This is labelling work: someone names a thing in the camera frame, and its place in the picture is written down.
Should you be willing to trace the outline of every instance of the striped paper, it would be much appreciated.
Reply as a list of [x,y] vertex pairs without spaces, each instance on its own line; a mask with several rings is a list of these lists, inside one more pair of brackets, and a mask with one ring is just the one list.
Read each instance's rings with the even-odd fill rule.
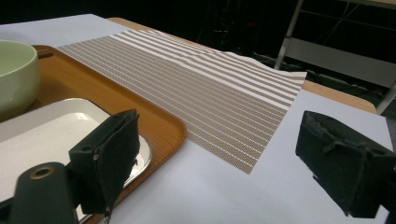
[[305,78],[158,31],[129,30],[59,50],[180,117],[192,142],[247,174]]

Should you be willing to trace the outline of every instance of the wooden tray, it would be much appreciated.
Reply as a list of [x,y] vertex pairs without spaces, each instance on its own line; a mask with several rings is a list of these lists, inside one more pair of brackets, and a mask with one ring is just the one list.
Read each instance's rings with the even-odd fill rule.
[[[48,46],[35,46],[35,48],[48,49],[52,56],[39,60],[41,87],[37,99],[29,110],[67,98],[90,100],[109,114],[137,109],[140,115],[139,133],[151,145],[152,160],[146,171],[121,193],[117,201],[119,203],[179,149],[187,135],[185,124],[176,116],[59,50]],[[101,218],[101,215],[94,215],[84,223],[96,223]]]

